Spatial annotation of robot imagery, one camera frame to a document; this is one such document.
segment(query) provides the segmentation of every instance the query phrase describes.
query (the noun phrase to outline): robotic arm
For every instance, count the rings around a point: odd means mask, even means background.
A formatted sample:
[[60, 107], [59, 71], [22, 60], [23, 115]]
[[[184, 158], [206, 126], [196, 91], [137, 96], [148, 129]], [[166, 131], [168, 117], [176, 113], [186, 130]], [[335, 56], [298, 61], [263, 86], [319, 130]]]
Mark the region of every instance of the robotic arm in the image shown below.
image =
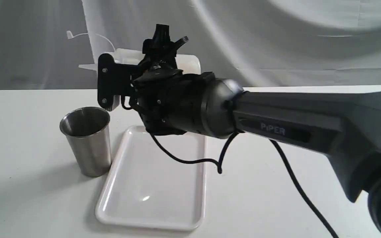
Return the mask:
[[136, 110], [155, 136], [194, 132], [224, 139], [245, 131], [320, 152], [351, 202], [362, 190], [369, 193], [369, 212], [381, 231], [381, 92], [255, 93], [212, 72], [183, 74], [175, 56], [188, 38], [171, 42], [168, 30], [157, 25], [138, 65], [100, 56], [101, 107]]

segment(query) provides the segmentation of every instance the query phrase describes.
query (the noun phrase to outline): white plastic object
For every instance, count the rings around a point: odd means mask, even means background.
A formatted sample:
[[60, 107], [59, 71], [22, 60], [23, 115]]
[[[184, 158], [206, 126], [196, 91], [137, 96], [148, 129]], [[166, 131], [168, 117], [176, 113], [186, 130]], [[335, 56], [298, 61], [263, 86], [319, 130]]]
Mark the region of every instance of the white plastic object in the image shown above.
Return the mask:
[[[132, 64], [137, 65], [143, 58], [144, 54], [142, 54], [139, 50], [129, 50], [117, 48], [114, 52], [104, 52], [112, 55], [115, 63], [124, 63], [124, 64]], [[176, 55], [176, 63], [177, 68], [182, 69], [184, 74], [201, 74], [201, 64], [199, 63], [198, 57], [194, 55]], [[98, 64], [80, 64], [79, 68], [82, 69], [90, 69], [97, 71]]]
[[[178, 158], [204, 158], [201, 135], [157, 139]], [[205, 180], [204, 163], [174, 161], [143, 126], [132, 126], [124, 132], [95, 215], [105, 224], [190, 231], [204, 218]]]

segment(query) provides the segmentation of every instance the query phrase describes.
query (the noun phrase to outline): piper logo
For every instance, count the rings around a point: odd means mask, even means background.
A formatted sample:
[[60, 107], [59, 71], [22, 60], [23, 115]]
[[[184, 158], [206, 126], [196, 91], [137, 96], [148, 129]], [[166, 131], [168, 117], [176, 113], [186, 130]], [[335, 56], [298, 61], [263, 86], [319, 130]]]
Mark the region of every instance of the piper logo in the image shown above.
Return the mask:
[[274, 133], [282, 136], [286, 136], [286, 130], [282, 127], [278, 127], [275, 125], [269, 125], [261, 122], [261, 130], [267, 131], [268, 133]]

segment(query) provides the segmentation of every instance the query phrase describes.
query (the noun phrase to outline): gray fabric backdrop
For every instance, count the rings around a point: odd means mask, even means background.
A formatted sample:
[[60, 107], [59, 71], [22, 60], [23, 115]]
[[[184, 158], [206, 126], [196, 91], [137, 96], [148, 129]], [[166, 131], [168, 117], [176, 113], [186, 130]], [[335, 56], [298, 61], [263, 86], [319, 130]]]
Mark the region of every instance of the gray fabric backdrop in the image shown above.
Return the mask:
[[95, 33], [139, 50], [156, 23], [244, 86], [381, 84], [379, 0], [0, 0], [0, 89], [95, 88]]

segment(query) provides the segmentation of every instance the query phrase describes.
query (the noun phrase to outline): white rectangular tray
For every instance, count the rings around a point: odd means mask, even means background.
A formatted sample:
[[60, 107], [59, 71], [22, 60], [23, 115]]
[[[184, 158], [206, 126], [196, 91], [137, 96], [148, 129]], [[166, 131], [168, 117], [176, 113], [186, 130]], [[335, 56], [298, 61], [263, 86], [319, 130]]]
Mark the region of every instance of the white rectangular tray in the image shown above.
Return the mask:
[[[204, 158], [198, 134], [157, 137], [183, 160]], [[101, 223], [193, 230], [204, 218], [204, 164], [181, 164], [166, 155], [142, 126], [124, 132], [95, 215]]]

